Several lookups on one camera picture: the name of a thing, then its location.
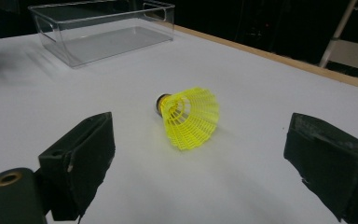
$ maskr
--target table edge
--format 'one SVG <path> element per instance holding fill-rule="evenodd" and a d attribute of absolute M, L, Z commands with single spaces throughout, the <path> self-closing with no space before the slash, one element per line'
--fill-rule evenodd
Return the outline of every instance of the table edge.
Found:
<path fill-rule="evenodd" d="M 191 30 L 191 29 L 185 28 L 183 26 L 175 25 L 174 30 L 183 32 L 183 33 L 186 33 L 189 35 L 194 35 L 194 36 L 197 36 L 197 37 L 200 37 L 203 39 L 207 39 L 207 40 L 210 40 L 210 41 L 222 44 L 222 45 L 226 45 L 226 46 L 232 47 L 234 49 L 240 49 L 240 50 L 255 54 L 257 56 L 260 56 L 260 57 L 263 57 L 266 59 L 270 59 L 270 60 L 278 62 L 278 63 L 284 63 L 286 65 L 289 65 L 289 66 L 292 66 L 292 67 L 295 67 L 295 68 L 298 68 L 298 69 L 301 69 L 301 70 L 304 70 L 307 72 L 311 72 L 315 75 L 319 75 L 322 77 L 328 77 L 328 78 L 334 79 L 336 81 L 343 82 L 343 83 L 358 87 L 358 77 L 350 77 L 348 75 L 341 74 L 341 73 L 335 72 L 335 71 L 331 71 L 331 70 L 328 70 L 328 69 L 325 69 L 322 67 L 318 67 L 313 64 L 303 63 L 301 61 L 297 61 L 297 60 L 294 60 L 291 58 L 286 58 L 286 57 L 283 57 L 283 56 L 280 56 L 280 55 L 277 55 L 274 53 L 266 52 L 261 49 L 255 49 L 252 47 L 248 47 L 248 46 L 245 46 L 245 45 L 242 45 L 239 43 L 235 43 L 230 40 L 226 40 L 226 39 L 223 39 L 223 38 L 220 38 L 217 36 L 207 35 L 205 33 Z"/>

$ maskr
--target yellow shuttlecock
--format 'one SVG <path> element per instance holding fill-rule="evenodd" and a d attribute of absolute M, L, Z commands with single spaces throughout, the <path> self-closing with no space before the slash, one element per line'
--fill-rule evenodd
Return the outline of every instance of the yellow shuttlecock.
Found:
<path fill-rule="evenodd" d="M 202 145 L 211 137 L 219 120 L 219 104 L 214 95 L 199 87 L 161 95 L 157 111 L 171 143 L 181 150 Z"/>

